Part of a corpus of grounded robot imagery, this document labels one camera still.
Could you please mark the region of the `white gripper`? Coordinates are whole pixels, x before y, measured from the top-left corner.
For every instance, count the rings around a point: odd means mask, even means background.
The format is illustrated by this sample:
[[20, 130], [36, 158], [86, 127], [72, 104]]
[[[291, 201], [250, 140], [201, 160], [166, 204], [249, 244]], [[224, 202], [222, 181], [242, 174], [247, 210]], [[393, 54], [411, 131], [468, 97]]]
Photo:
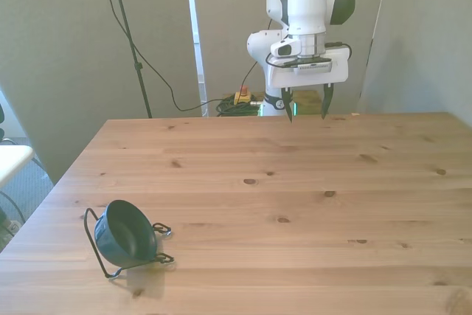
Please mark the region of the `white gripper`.
[[289, 88], [324, 84], [322, 119], [328, 114], [333, 99], [334, 83], [343, 83], [349, 77], [350, 48], [348, 46], [328, 48], [319, 59], [308, 63], [293, 63], [296, 58], [267, 56], [267, 84], [281, 89], [286, 114], [293, 122], [291, 104], [293, 95]]

